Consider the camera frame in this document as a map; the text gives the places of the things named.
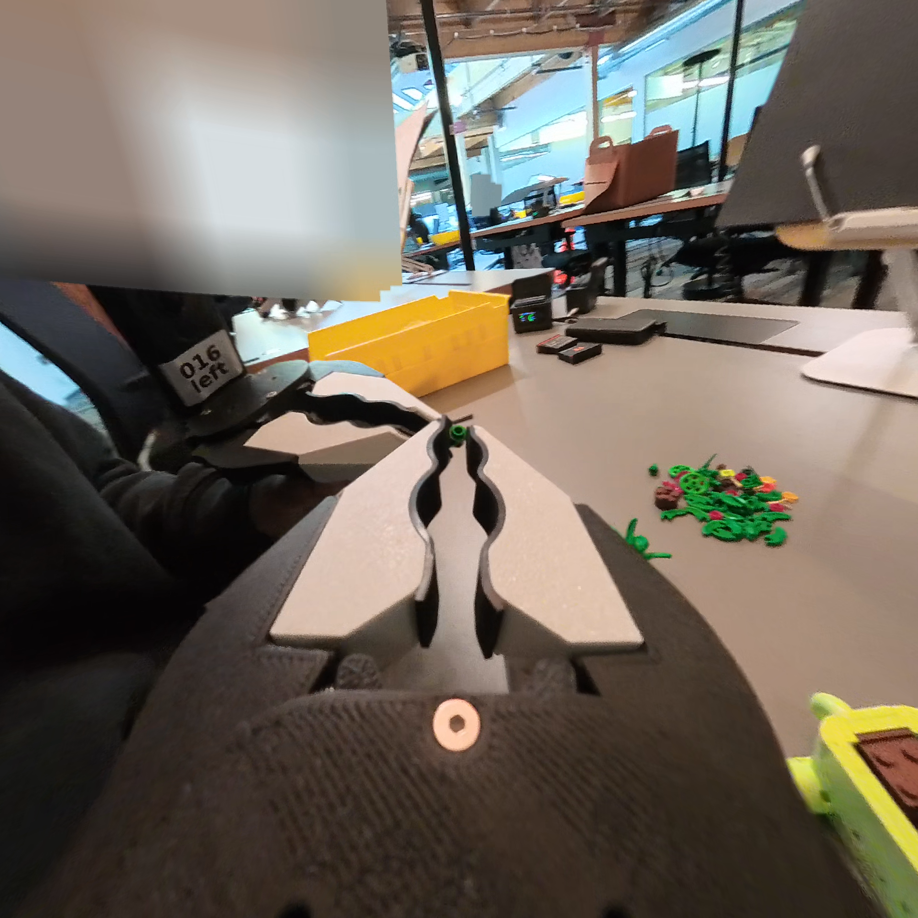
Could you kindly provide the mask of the flat black case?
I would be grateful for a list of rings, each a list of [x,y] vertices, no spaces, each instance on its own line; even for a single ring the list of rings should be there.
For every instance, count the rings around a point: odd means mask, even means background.
[[[665,334],[667,323],[654,316],[579,317],[570,321],[564,334],[574,340],[603,345],[638,346]]]

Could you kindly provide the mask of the black desk mat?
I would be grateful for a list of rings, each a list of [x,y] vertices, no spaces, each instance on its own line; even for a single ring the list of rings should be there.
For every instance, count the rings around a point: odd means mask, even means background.
[[[723,345],[756,347],[798,326],[797,321],[770,317],[717,315],[641,309],[622,319],[664,326],[662,335]]]

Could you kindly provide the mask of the lime toy brick pot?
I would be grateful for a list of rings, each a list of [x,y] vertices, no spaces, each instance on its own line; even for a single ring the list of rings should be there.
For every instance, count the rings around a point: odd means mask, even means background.
[[[818,692],[812,753],[787,759],[807,808],[825,820],[887,916],[917,915],[917,709],[854,708]]]

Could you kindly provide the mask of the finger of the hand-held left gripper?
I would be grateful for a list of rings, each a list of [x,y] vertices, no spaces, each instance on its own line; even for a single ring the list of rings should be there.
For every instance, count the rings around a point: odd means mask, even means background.
[[[244,445],[263,453],[290,457],[308,477],[327,484],[353,481],[408,438],[388,425],[361,427],[349,421],[273,419],[253,433]]]
[[[308,413],[326,422],[389,426],[415,434],[440,413],[384,376],[329,373],[308,392]]]

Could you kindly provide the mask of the cardboard display board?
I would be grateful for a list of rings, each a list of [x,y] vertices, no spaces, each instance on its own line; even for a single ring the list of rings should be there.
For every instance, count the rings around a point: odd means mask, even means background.
[[[406,240],[410,211],[409,198],[413,188],[409,180],[409,169],[422,135],[429,127],[433,117],[434,114],[427,108],[416,109],[395,129],[398,220],[402,245]]]

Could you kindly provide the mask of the black box device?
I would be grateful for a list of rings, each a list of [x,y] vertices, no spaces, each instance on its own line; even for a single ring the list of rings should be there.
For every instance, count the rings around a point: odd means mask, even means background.
[[[608,267],[609,260],[606,257],[596,259],[587,273],[570,283],[566,294],[569,317],[584,316],[596,308],[599,297],[605,294]]]

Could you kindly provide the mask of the white monitor stand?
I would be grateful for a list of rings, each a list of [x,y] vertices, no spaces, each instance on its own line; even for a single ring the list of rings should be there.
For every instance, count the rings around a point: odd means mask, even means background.
[[[780,226],[779,239],[804,251],[878,251],[906,325],[865,331],[801,368],[809,381],[917,397],[917,209],[842,212]]]

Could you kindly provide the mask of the green leafy toy plant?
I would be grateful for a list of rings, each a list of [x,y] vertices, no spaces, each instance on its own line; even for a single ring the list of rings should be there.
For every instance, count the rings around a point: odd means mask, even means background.
[[[655,552],[651,549],[649,539],[637,532],[637,518],[631,518],[624,533],[626,545],[634,549],[640,557],[647,561],[671,559],[671,553]]]

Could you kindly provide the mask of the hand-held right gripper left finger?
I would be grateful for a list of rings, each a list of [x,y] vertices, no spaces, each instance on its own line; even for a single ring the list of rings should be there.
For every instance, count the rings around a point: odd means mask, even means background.
[[[430,422],[339,495],[270,628],[278,645],[427,648],[439,585],[430,522],[442,509],[450,422]]]

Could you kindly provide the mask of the yellow plastic bin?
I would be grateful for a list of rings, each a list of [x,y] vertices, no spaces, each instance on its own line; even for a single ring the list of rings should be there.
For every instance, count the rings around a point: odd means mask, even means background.
[[[355,361],[414,396],[508,364],[508,295],[453,290],[308,335],[312,361]]]

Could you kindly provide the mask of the black metal post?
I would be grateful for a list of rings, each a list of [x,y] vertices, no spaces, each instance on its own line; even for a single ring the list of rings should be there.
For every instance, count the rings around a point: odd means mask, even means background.
[[[435,4],[434,1],[420,1],[419,6],[424,35],[427,41],[430,71],[433,76],[439,114],[442,122],[443,149],[445,151],[447,170],[453,189],[460,248],[463,254],[465,270],[467,272],[472,272],[475,270],[474,251],[465,204],[465,189],[463,185],[460,157],[456,146],[456,135],[454,134],[453,110],[449,99]]]

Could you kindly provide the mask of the pile of small toy pieces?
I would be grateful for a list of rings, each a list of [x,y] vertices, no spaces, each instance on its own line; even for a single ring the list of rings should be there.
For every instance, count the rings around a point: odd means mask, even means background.
[[[753,466],[734,469],[712,454],[699,465],[671,465],[655,489],[669,483],[682,489],[683,498],[678,510],[656,509],[661,520],[691,518],[702,537],[725,544],[786,544],[786,525],[793,520],[798,496]]]

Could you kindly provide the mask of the dark computer monitor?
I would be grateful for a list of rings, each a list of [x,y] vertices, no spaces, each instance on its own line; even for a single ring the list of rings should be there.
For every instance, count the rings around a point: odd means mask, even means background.
[[[719,229],[917,203],[917,3],[809,1],[745,144]]]

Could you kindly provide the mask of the black power bank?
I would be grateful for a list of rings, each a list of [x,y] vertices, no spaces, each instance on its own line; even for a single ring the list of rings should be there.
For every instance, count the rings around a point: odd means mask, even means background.
[[[516,334],[553,329],[553,290],[551,273],[539,273],[512,282],[509,312]]]

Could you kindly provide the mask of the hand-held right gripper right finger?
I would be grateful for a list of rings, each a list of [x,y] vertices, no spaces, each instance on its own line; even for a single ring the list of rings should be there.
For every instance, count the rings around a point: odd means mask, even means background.
[[[631,652],[645,639],[568,494],[483,427],[466,435],[485,534],[476,638],[485,658]]]

